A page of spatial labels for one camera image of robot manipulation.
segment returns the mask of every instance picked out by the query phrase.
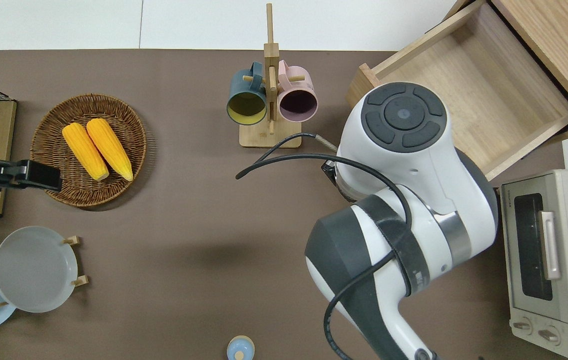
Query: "oven handle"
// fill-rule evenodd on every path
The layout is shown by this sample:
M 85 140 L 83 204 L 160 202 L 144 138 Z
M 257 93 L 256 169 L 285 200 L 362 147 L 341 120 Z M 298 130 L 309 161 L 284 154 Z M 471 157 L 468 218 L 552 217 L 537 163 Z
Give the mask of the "oven handle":
M 542 262 L 544 262 L 546 280 L 558 280 L 562 277 L 559 256 L 557 255 L 554 215 L 552 211 L 540 211 L 537 215 L 537 224 L 542 238 Z

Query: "brown table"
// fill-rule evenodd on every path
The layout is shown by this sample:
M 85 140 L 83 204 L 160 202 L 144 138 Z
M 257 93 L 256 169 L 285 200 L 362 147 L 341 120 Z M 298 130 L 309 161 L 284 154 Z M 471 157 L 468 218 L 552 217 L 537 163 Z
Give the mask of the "brown table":
M 304 130 L 339 142 L 349 113 L 350 74 L 386 52 L 282 52 L 309 70 L 320 101 Z M 90 284 L 60 308 L 17 310 L 0 326 L 0 359 L 224 359 L 245 334 L 258 359 L 336 359 L 322 332 L 327 301 L 306 269 L 316 219 L 347 206 L 320 161 L 273 164 L 235 180 L 263 149 L 238 145 L 225 113 L 234 71 L 259 51 L 0 51 L 0 90 L 19 100 L 12 160 L 57 103 L 87 92 L 131 105 L 149 135 L 140 178 L 94 210 L 42 191 L 11 191 L 0 242 L 11 231 L 46 226 L 79 235 Z M 323 148 L 307 139 L 298 150 Z M 510 333 L 503 241 L 405 300 L 402 313 L 449 360 L 560 357 Z M 375 358 L 341 316 L 334 335 L 356 359 Z

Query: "wicker basket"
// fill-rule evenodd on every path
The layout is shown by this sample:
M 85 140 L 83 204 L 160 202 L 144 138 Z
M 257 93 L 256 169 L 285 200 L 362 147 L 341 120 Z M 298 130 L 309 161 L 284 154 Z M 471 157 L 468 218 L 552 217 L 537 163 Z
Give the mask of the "wicker basket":
M 146 132 L 139 116 L 118 98 L 79 95 L 53 107 L 37 126 L 30 144 L 32 160 L 61 171 L 62 191 L 46 191 L 51 198 L 73 207 L 94 207 L 113 200 L 131 185 L 110 167 L 107 178 L 93 180 L 64 141 L 64 126 L 72 122 L 85 126 L 98 117 L 105 119 L 117 135 L 133 167 L 133 181 L 137 178 L 146 157 Z

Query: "yellow corn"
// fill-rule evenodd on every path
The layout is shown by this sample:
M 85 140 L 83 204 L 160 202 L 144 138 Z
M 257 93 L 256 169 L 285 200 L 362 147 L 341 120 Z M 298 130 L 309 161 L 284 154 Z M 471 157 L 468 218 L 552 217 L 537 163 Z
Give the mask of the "yellow corn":
M 106 164 L 80 123 L 73 122 L 65 126 L 62 136 L 90 177 L 100 181 L 108 176 Z
M 86 130 L 92 142 L 95 143 L 102 157 L 116 173 L 126 180 L 133 180 L 133 169 L 130 160 L 106 120 L 94 118 L 86 124 Z

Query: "toaster oven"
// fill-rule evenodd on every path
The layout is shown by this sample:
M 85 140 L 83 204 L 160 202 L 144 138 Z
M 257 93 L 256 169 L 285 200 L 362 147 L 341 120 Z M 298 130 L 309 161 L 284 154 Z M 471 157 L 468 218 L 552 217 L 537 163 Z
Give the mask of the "toaster oven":
M 512 332 L 568 358 L 568 170 L 505 183 L 500 196 Z

